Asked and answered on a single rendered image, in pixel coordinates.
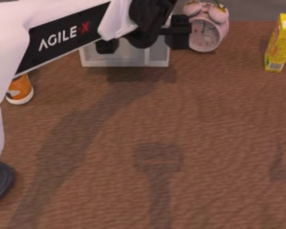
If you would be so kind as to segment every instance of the pink alarm clock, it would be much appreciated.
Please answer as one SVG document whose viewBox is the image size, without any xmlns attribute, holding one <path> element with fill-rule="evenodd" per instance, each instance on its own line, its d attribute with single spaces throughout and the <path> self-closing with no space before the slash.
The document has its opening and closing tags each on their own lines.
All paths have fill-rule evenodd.
<svg viewBox="0 0 286 229">
<path fill-rule="evenodd" d="M 197 52 L 215 50 L 229 31 L 229 11 L 221 5 L 221 9 L 212 3 L 201 3 L 191 0 L 183 12 L 192 24 L 189 46 Z"/>
</svg>

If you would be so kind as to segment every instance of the white box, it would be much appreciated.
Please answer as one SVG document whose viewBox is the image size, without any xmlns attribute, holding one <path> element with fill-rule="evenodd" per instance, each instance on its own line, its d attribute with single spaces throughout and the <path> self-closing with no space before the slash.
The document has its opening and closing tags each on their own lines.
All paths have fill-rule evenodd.
<svg viewBox="0 0 286 229">
<path fill-rule="evenodd" d="M 125 38 L 120 38 L 114 54 L 98 54 L 95 43 L 81 47 L 79 51 L 83 67 L 168 67 L 170 59 L 170 48 L 165 44 L 164 36 L 159 36 L 147 49 L 134 48 Z"/>
</svg>

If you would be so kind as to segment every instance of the brown tabletop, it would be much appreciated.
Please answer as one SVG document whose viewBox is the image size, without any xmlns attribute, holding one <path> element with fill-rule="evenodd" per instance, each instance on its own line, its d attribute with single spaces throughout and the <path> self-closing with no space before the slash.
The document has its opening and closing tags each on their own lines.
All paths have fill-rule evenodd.
<svg viewBox="0 0 286 229">
<path fill-rule="evenodd" d="M 2 104 L 17 171 L 0 229 L 286 229 L 286 66 L 264 71 L 273 22 L 232 22 L 209 54 L 169 68 L 31 74 Z"/>
</svg>

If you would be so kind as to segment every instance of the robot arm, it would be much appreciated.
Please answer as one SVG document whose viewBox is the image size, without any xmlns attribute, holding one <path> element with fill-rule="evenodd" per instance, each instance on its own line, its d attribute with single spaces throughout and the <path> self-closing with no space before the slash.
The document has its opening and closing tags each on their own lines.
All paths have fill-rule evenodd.
<svg viewBox="0 0 286 229">
<path fill-rule="evenodd" d="M 161 34 L 177 0 L 20 0 L 0 3 L 0 103 L 12 79 L 92 42 L 125 37 L 148 48 Z M 0 110 L 0 154 L 4 145 Z"/>
</svg>

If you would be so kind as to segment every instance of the yellow box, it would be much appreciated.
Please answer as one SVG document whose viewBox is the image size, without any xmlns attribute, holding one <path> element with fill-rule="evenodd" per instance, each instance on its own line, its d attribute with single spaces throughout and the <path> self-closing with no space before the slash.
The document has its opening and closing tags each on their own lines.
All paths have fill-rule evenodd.
<svg viewBox="0 0 286 229">
<path fill-rule="evenodd" d="M 265 70 L 280 73 L 286 62 L 286 14 L 281 13 L 265 53 Z"/>
</svg>

